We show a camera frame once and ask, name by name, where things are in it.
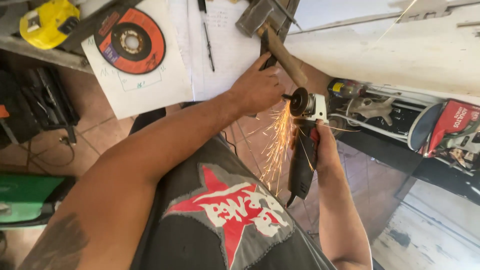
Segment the forearm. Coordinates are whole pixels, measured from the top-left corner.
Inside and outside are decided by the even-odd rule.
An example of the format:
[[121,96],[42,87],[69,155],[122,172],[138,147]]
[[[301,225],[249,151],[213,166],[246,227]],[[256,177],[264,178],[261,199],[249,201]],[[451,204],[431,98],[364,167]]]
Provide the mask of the forearm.
[[319,175],[320,243],[340,269],[371,269],[370,245],[340,163]]
[[164,117],[109,149],[99,160],[106,170],[114,166],[125,173],[159,181],[205,142],[241,116],[226,92],[212,100]]

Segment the floor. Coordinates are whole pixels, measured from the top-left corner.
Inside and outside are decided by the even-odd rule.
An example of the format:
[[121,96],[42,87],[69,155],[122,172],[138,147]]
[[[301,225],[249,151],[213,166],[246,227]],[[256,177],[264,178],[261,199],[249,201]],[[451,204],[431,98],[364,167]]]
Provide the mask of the floor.
[[[66,91],[72,103],[81,116],[75,128],[78,143],[74,148],[74,159],[70,149],[59,143],[59,138],[66,135],[63,130],[44,132],[29,143],[10,145],[0,150],[0,171],[32,172],[40,174],[75,175],[85,173],[98,157],[108,148],[124,139],[132,126],[134,118],[117,120],[96,78],[91,74],[74,71],[68,68],[58,68]],[[331,78],[324,73],[303,63],[302,70],[307,74],[307,88],[317,93],[326,93],[326,87]],[[286,74],[280,75],[281,83],[287,92],[296,89]],[[256,118],[242,117],[225,129],[229,142],[237,148],[238,156],[250,168],[261,175],[264,172],[267,156],[263,149],[270,141],[272,130],[267,130],[273,122],[271,114],[283,104],[275,105],[261,112]],[[179,110],[178,105],[168,107],[168,114]],[[388,166],[372,160],[345,144],[338,143],[338,152],[345,168],[345,175],[350,184],[355,205],[360,214],[371,242],[386,226],[391,214],[397,208],[399,201],[394,194],[400,188],[406,175]],[[289,196],[287,190],[289,162],[284,162],[281,175],[271,186],[277,187],[278,197],[285,200]],[[301,227],[318,241],[319,205],[317,191],[317,176],[305,201],[297,199],[289,209]],[[27,241],[24,233],[21,241]],[[16,262],[23,260],[26,252],[17,255]]]

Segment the grinder handle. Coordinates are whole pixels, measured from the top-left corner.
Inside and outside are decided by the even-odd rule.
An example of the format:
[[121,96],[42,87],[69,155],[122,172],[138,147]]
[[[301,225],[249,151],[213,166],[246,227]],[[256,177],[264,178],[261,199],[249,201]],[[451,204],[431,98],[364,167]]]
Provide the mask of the grinder handle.
[[295,146],[290,161],[288,190],[301,199],[305,199],[310,190],[313,170],[317,165],[318,133],[315,122],[308,125],[298,125],[295,135]]
[[280,62],[285,72],[292,78],[292,81],[298,87],[305,87],[308,81],[307,76],[305,76],[300,69],[298,60],[288,52],[275,31],[267,23],[263,23],[260,28],[258,28],[257,34],[262,40],[262,43],[266,45],[278,62]]

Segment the workbench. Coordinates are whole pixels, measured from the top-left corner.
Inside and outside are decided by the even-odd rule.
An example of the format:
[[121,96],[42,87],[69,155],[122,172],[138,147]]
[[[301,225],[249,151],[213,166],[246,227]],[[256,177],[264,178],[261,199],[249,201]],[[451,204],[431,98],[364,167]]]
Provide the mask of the workbench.
[[[0,49],[93,74],[88,59],[82,50],[81,42],[93,34],[93,29],[98,20],[104,17],[109,8],[119,4],[136,5],[139,2],[141,0],[95,0],[95,2],[90,0],[82,4],[80,9],[83,14],[81,14],[80,23],[65,42],[55,49],[37,49],[17,36],[0,38]],[[300,0],[279,0],[279,2],[285,5],[288,12],[295,14]],[[291,22],[286,20],[280,29],[275,29],[282,41],[285,41],[290,24]],[[271,58],[266,65],[275,65],[275,63],[276,60]]]

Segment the angle grinder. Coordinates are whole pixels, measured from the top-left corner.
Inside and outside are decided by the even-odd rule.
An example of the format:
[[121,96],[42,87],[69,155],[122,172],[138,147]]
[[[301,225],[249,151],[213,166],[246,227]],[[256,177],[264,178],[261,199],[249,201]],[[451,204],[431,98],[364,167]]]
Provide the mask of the angle grinder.
[[290,113],[294,117],[293,123],[297,126],[295,145],[290,161],[288,176],[288,190],[291,192],[287,202],[288,208],[296,197],[305,199],[312,184],[314,168],[317,164],[317,148],[319,135],[317,120],[328,123],[325,97],[319,94],[308,93],[301,87],[293,95],[282,95],[290,100]]

